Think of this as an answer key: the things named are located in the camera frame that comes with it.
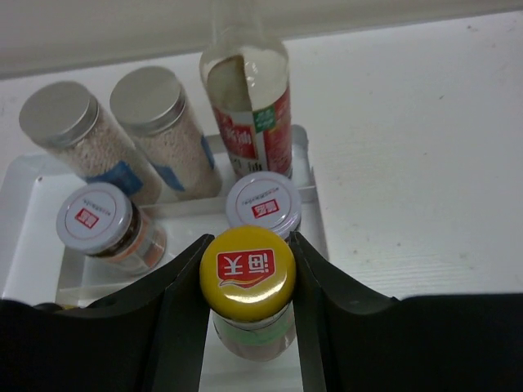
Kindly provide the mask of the blue label spice jar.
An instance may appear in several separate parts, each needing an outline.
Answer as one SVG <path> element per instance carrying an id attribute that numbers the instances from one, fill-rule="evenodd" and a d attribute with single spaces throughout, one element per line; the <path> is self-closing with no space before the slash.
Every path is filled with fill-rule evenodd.
<path id="1" fill-rule="evenodd" d="M 19 124 L 85 182 L 115 185 L 138 205 L 159 199 L 159 175 L 84 85 L 55 82 L 37 90 L 23 104 Z"/>

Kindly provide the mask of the tall dark soy sauce bottle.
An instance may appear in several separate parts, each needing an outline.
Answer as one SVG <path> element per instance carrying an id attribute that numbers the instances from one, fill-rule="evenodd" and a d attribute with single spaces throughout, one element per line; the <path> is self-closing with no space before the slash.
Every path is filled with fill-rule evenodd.
<path id="1" fill-rule="evenodd" d="M 262 25 L 254 1 L 213 1 L 212 39 L 199 72 L 235 174 L 290 177 L 289 58 Z"/>

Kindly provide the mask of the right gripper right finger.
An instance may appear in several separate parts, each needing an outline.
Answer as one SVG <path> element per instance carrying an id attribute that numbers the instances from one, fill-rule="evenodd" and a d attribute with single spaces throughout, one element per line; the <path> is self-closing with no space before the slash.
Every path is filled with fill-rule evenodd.
<path id="1" fill-rule="evenodd" d="M 299 233 L 293 307 L 306 391 L 519 391 L 522 296 L 375 292 Z"/>

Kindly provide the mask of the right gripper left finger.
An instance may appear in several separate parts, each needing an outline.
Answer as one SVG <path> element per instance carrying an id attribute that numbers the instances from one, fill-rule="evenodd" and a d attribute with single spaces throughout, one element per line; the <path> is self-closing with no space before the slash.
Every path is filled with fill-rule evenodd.
<path id="1" fill-rule="evenodd" d="M 210 312 L 199 264 L 211 241 L 84 308 L 2 301 L 2 390 L 196 391 Z"/>

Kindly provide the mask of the red lid pink jar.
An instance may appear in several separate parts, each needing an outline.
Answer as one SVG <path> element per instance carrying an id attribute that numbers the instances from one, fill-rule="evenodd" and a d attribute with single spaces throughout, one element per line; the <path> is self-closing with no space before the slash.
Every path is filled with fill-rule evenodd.
<path id="1" fill-rule="evenodd" d="M 238 180 L 226 197 L 231 228 L 259 226 L 287 240 L 302 220 L 302 197 L 286 176 L 258 171 Z"/>

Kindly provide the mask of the pink label spice jar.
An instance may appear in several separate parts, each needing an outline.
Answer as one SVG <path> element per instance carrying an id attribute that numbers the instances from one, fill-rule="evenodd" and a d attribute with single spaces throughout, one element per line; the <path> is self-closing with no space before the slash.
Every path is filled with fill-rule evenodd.
<path id="1" fill-rule="evenodd" d="M 110 95 L 119 126 L 164 184 L 182 200 L 216 197 L 221 175 L 177 76 L 146 66 L 122 77 Z"/>

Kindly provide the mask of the red cap chili sauce bottle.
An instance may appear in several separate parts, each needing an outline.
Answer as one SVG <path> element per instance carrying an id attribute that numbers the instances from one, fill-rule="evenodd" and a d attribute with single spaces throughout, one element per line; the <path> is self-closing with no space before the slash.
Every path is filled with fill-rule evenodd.
<path id="1" fill-rule="evenodd" d="M 297 267 L 288 243 L 245 225 L 215 237 L 199 267 L 199 283 L 222 344 L 242 359 L 265 362 L 294 341 Z"/>

